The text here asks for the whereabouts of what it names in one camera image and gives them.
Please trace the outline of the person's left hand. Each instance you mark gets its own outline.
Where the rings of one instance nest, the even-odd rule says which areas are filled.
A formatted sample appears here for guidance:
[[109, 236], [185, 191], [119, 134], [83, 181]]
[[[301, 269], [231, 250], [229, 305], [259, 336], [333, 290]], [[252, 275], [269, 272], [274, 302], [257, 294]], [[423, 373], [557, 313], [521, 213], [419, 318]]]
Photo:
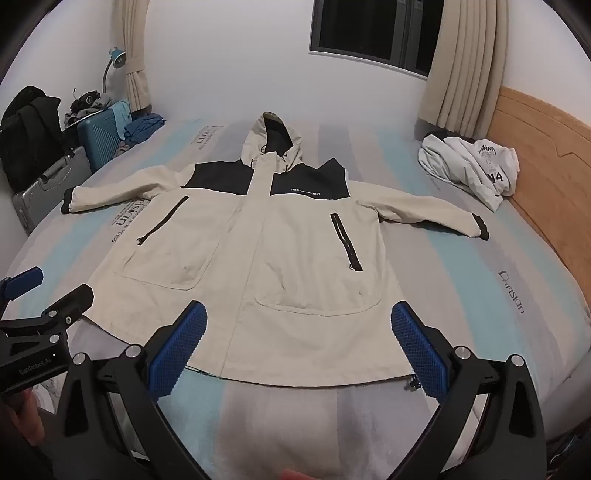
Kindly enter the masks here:
[[31, 388], [6, 399], [1, 407], [20, 434], [32, 445], [39, 446], [45, 438], [45, 428], [39, 414], [37, 397]]

